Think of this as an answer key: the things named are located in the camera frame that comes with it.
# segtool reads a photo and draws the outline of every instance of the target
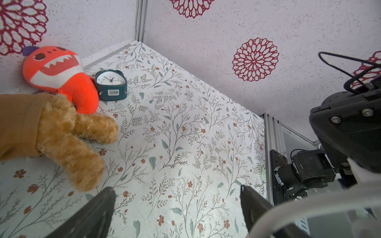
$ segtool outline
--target purple ear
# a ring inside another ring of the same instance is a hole
[[[27,46],[25,47],[23,50],[22,50],[22,55],[23,56],[28,56],[30,55],[33,51],[39,49],[39,47],[37,46],[34,46],[34,45],[31,45],[31,46]]]

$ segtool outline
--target screw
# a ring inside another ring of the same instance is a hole
[[[375,113],[372,109],[370,108],[365,108],[364,110],[361,111],[362,115],[365,117],[371,117]]]
[[[333,124],[339,124],[341,122],[341,119],[339,117],[334,116],[334,117],[331,117],[331,122]]]

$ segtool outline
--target clock face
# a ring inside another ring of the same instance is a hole
[[[113,71],[99,74],[96,81],[101,85],[122,85],[126,83],[126,80],[120,74]]]

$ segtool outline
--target clock hands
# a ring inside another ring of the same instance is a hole
[[[110,83],[114,82],[114,77],[111,76],[111,77],[112,77],[111,79],[108,78],[108,77],[106,77],[106,76],[104,76],[104,77],[105,77],[105,79],[109,80]]]

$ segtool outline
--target alarm clock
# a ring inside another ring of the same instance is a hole
[[[95,75],[95,88],[103,101],[122,100],[127,97],[127,80],[120,70],[105,69]]]

